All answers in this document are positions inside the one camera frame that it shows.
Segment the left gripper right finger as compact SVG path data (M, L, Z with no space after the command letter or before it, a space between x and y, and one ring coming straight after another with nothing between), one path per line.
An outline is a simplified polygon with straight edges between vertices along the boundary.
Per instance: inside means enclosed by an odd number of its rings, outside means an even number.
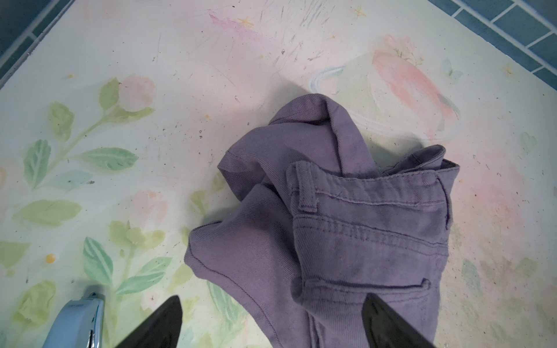
M361 315L371 348L435 348L377 294L367 294Z

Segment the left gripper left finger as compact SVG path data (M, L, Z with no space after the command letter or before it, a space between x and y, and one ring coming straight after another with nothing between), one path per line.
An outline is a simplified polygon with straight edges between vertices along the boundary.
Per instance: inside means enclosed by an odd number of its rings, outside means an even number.
M169 297L132 331L117 348L177 348L183 323L178 295Z

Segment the purple trousers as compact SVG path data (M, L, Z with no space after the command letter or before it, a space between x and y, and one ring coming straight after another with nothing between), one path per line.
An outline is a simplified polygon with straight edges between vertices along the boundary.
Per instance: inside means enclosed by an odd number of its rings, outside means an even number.
M459 171L443 146L380 171L348 111L307 94L218 168L239 207L190 233L185 262L273 347L366 347L370 293L434 339Z

